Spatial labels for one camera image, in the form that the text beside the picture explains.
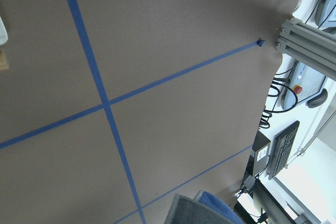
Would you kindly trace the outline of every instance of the blue tape end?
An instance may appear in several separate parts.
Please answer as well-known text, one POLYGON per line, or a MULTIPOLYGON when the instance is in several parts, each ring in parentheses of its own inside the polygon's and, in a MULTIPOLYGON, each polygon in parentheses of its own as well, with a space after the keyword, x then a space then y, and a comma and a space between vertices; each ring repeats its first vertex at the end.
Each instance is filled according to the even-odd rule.
POLYGON ((260 39, 260 40, 257 41, 257 45, 259 47, 262 47, 264 44, 265 44, 265 41, 263 39, 260 39))

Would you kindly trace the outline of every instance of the blue line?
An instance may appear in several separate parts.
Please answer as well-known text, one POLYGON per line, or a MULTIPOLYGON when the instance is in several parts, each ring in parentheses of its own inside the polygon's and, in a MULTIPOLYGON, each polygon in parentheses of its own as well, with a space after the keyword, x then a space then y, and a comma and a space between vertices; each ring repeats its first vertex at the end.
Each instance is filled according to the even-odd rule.
POLYGON ((114 117, 113 117, 111 107, 108 105, 108 96, 106 94, 106 90, 105 90, 103 81, 101 79, 100 73, 99 73, 99 69, 98 69, 98 66, 97 66, 93 51, 92 51, 92 47, 91 47, 91 44, 90 44, 90 41, 89 41, 87 31, 85 29, 84 21, 82 19, 81 13, 80 13, 77 0, 67 0, 67 1, 68 1, 68 5, 69 5, 69 8, 70 8, 71 14, 72 14, 72 18, 74 19, 74 22, 75 22, 75 25, 76 25, 76 28, 77 28, 77 32, 78 32, 80 41, 81 41, 83 49, 84 49, 84 53, 87 57, 88 64, 90 66, 91 73, 92 73, 93 78, 95 80, 100 99, 103 103, 105 114, 106 114, 106 117, 107 117, 108 122, 110 124, 111 131, 112 131, 113 136, 114 136, 114 141, 115 141, 116 146, 118 148, 118 152, 119 152, 122 164, 124 166, 124 170, 125 170, 125 173, 127 175, 127 179, 129 181, 129 184, 130 184, 130 187, 131 187, 131 190, 132 190, 132 193, 133 193, 133 197, 134 197, 135 203, 137 205, 142 223, 146 224, 145 216, 143 214, 143 211, 142 211, 142 208, 141 208, 141 203, 140 203, 140 200, 139 200, 139 197, 138 197, 138 193, 136 191, 137 189, 135 187, 134 180, 132 178, 131 170, 130 170, 130 167, 129 167, 129 164, 128 164, 128 161, 127 161, 127 158, 126 158, 124 148, 123 148, 122 143, 121 143, 120 135, 119 135, 117 125, 116 125, 114 117))
POLYGON ((234 50, 231 50, 231 51, 226 52, 224 54, 218 55, 218 56, 216 56, 214 58, 211 58, 209 60, 205 60, 205 61, 203 61, 201 63, 198 63, 196 65, 188 67, 188 68, 186 68, 184 70, 181 70, 181 71, 179 71, 177 73, 174 73, 174 74, 172 74, 170 76, 167 76, 167 77, 164 77, 164 78, 162 78, 160 80, 154 81, 154 82, 152 82, 150 84, 147 84, 147 85, 145 85, 145 86, 143 86, 141 88, 138 88, 138 89, 133 90, 133 91, 131 91, 129 93, 123 94, 123 95, 121 95, 121 96, 119 96, 117 98, 112 99, 111 101, 109 101, 109 104, 110 105, 116 104, 116 103, 121 102, 121 101, 123 101, 123 100, 125 100, 127 98, 130 98, 130 97, 133 97, 133 96, 135 96, 135 95, 137 95, 139 93, 142 93, 142 92, 144 92, 144 91, 146 91, 148 89, 152 89, 152 88, 154 88, 156 86, 159 86, 159 85, 161 85, 161 84, 163 84, 165 82, 168 82, 168 81, 173 80, 173 79, 175 79, 177 77, 180 77, 180 76, 182 76, 182 75, 184 75, 186 73, 190 73, 190 72, 192 72, 192 71, 194 71, 194 70, 196 70, 198 68, 204 67, 204 66, 209 65, 211 63, 214 63, 216 61, 222 60, 222 59, 224 59, 224 58, 226 58, 228 56, 234 55, 234 54, 236 54, 238 52, 241 52, 241 51, 244 51, 244 50, 246 50, 248 48, 254 47, 254 46, 258 45, 257 42, 258 41, 255 41, 255 42, 249 43, 247 45, 238 47, 238 48, 236 48, 234 50))
POLYGON ((8 146, 10 146, 10 145, 19 143, 19 142, 21 142, 21 141, 23 141, 23 140, 26 140, 26 139, 28 139, 28 138, 30 138, 30 137, 32 137, 32 136, 36 136, 36 135, 38 135, 38 134, 40 134, 40 133, 49 131, 49 130, 51 130, 51 129, 53 129, 53 128, 56 128, 56 127, 59 127, 59 126, 61 126, 61 125, 63 125, 63 124, 69 123, 69 122, 71 122, 71 121, 73 121, 73 120, 76 120, 76 119, 78 119, 78 118, 81 118, 81 117, 83 117, 83 116, 85 116, 85 115, 88 115, 88 114, 91 114, 91 113, 96 112, 96 111, 98 111, 98 110, 101 110, 102 108, 103 108, 103 105, 100 104, 100 105, 94 106, 93 108, 84 110, 84 111, 82 111, 82 112, 79 112, 79 113, 77 113, 77 114, 71 115, 71 116, 69 116, 69 117, 67 117, 67 118, 64 118, 64 119, 62 119, 62 120, 59 120, 59 121, 57 121, 57 122, 55 122, 55 123, 51 123, 51 124, 48 124, 48 125, 46 125, 46 126, 43 126, 43 127, 39 128, 39 129, 37 129, 37 130, 28 132, 28 133, 23 134, 23 135, 21 135, 21 136, 17 136, 17 137, 15 137, 15 138, 11 139, 11 140, 8 140, 8 141, 6 141, 6 142, 0 143, 0 150, 3 149, 3 148, 8 147, 8 146))
POLYGON ((135 187, 135 183, 134 183, 134 180, 133 180, 133 177, 132 177, 131 168, 128 164, 128 161, 127 161, 127 158, 126 158, 126 153, 125 153, 125 150, 122 146, 122 142, 121 142, 120 135, 119 135, 119 132, 118 132, 117 124, 115 123, 116 121, 113 117, 113 113, 112 113, 111 108, 108 106, 108 107, 104 107, 104 109, 105 109, 105 113, 106 113, 107 119, 109 121, 111 130, 112 130, 112 133, 113 133, 113 136, 114 136, 114 140, 116 142, 116 145, 117 145, 117 148, 118 148, 118 151, 119 151, 119 155, 120 155, 120 158, 121 158, 122 165, 124 166, 124 169, 125 169, 125 172, 126 172, 126 175, 127 175, 127 179, 128 179, 129 184, 131 186, 133 197, 134 197, 135 203, 137 205, 142 223, 145 224, 146 223, 145 216, 143 214, 140 199, 139 199, 138 193, 136 191, 137 189, 135 187))
POLYGON ((228 161, 229 159, 231 159, 231 158, 233 158, 233 157, 239 155, 240 153, 242 153, 242 152, 244 152, 244 151, 250 149, 251 147, 252 147, 252 145, 250 145, 249 147, 246 147, 245 149, 242 149, 240 152, 237 152, 236 154, 234 154, 234 155, 232 155, 232 156, 230 156, 230 157, 224 159, 223 161, 219 162, 218 164, 216 164, 216 165, 214 165, 214 166, 208 168, 208 169, 205 170, 204 172, 201 172, 200 174, 196 175, 195 177, 192 177, 191 179, 187 180, 186 182, 180 184, 179 186, 174 187, 173 189, 169 190, 169 191, 166 192, 165 194, 163 194, 163 195, 159 196, 158 198, 152 200, 151 202, 149 202, 149 203, 147 203, 146 205, 144 205, 142 208, 148 207, 149 205, 151 205, 151 204, 153 204, 154 202, 158 201, 159 199, 163 198, 163 197, 166 196, 167 194, 170 194, 171 192, 173 192, 173 191, 179 189, 180 187, 184 186, 185 184, 187 184, 187 183, 193 181, 194 179, 196 179, 196 178, 202 176, 203 174, 205 174, 205 173, 209 172, 210 170, 216 168, 218 165, 221 165, 222 163, 224 163, 224 162, 228 161))
POLYGON ((98 93, 99 93, 99 96, 100 96, 100 100, 101 100, 102 103, 106 103, 108 101, 108 97, 107 97, 107 94, 105 92, 105 88, 104 88, 102 79, 100 77, 97 62, 96 62, 96 59, 95 59, 93 51, 92 51, 91 43, 90 43, 88 34, 86 32, 86 29, 85 29, 84 21, 82 19, 82 15, 80 13, 77 0, 67 0, 67 1, 68 1, 68 5, 69 5, 69 8, 70 8, 71 14, 72 14, 72 18, 74 19, 74 22, 75 22, 75 25, 76 25, 76 28, 77 28, 77 32, 78 32, 80 41, 81 41, 82 46, 83 46, 84 53, 86 55, 86 58, 88 60, 88 64, 90 66, 91 73, 93 75, 93 79, 95 80, 95 83, 96 83, 96 86, 97 86, 97 89, 98 89, 98 93))
POLYGON ((118 223, 122 222, 124 219, 127 219, 128 217, 130 217, 131 215, 133 215, 133 214, 135 214, 135 213, 137 213, 137 212, 138 212, 137 210, 136 210, 136 211, 133 211, 133 212, 129 213, 128 215, 122 217, 121 219, 117 220, 117 221, 114 222, 113 224, 118 224, 118 223))

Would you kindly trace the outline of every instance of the black keyboard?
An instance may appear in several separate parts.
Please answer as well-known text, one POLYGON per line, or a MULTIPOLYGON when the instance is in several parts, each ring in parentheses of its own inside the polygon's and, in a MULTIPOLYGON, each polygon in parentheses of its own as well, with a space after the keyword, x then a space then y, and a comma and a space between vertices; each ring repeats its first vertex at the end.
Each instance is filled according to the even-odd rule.
POLYGON ((292 150, 293 142, 298 131, 300 122, 296 121, 285 128, 275 137, 276 147, 274 149, 271 164, 268 169, 269 177, 272 179, 276 176, 287 164, 287 160, 292 150))

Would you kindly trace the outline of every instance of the computer keyboard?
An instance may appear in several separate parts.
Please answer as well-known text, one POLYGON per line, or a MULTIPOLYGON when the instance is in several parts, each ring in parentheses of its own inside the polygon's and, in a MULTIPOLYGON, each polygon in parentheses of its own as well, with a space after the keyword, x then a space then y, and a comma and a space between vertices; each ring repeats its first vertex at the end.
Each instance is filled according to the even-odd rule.
POLYGON ((293 142, 299 125, 300 122, 296 121, 275 137, 276 148, 274 150, 273 157, 271 158, 271 164, 268 169, 268 179, 272 179, 285 167, 290 151, 292 150, 293 142))

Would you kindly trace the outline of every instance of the white label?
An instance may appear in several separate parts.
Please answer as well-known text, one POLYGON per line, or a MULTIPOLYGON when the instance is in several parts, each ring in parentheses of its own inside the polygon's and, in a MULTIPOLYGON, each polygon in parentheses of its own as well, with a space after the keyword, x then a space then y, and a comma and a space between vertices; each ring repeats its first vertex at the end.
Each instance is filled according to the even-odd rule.
POLYGON ((262 148, 260 152, 258 152, 257 161, 261 160, 263 157, 267 155, 267 149, 268 149, 268 145, 262 148))

